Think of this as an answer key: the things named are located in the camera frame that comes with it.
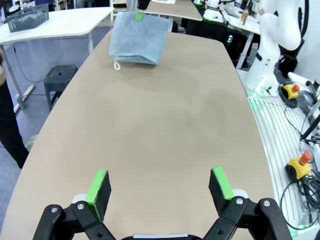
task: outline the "gray plastic basket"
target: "gray plastic basket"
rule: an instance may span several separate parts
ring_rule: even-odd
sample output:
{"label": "gray plastic basket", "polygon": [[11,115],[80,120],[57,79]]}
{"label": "gray plastic basket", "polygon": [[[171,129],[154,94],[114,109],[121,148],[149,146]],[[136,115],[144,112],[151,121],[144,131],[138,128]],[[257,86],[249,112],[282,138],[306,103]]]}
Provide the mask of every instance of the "gray plastic basket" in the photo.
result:
{"label": "gray plastic basket", "polygon": [[22,9],[9,16],[6,21],[11,33],[34,29],[49,19],[49,5],[42,4]]}

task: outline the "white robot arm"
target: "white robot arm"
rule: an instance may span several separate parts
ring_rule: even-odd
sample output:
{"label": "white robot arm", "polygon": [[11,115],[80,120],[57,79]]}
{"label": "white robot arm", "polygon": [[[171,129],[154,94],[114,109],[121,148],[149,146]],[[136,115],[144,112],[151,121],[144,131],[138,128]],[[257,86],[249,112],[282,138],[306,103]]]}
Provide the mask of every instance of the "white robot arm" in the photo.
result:
{"label": "white robot arm", "polygon": [[276,0],[278,16],[265,13],[260,18],[260,46],[244,84],[259,95],[276,94],[278,82],[274,68],[280,57],[279,45],[293,51],[299,47],[301,35],[298,25],[299,0]]}

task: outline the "black pants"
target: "black pants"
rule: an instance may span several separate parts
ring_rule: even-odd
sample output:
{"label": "black pants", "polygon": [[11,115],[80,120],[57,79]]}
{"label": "black pants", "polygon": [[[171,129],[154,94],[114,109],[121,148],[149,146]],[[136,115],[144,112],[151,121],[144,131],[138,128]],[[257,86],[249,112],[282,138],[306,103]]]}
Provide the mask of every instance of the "black pants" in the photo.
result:
{"label": "black pants", "polygon": [[22,142],[14,112],[8,84],[0,86],[0,141],[18,164],[19,168],[25,164],[28,150]]}

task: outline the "black stool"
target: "black stool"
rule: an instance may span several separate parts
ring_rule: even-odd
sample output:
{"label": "black stool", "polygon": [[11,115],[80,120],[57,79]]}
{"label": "black stool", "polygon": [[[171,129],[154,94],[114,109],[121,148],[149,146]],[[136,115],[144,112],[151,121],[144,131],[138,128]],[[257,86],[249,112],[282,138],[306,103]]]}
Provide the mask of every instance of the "black stool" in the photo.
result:
{"label": "black stool", "polygon": [[[61,96],[77,71],[78,67],[76,65],[58,65],[51,68],[45,76],[43,84],[50,112],[55,100]],[[50,97],[51,92],[54,92],[52,99]]]}

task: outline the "white wall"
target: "white wall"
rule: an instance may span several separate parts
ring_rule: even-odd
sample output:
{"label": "white wall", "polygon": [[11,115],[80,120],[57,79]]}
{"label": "white wall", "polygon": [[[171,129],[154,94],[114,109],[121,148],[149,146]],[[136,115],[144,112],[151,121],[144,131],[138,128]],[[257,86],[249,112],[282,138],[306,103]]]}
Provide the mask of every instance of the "white wall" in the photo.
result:
{"label": "white wall", "polygon": [[320,0],[309,0],[309,22],[305,43],[298,56],[295,73],[307,79],[320,79]]}

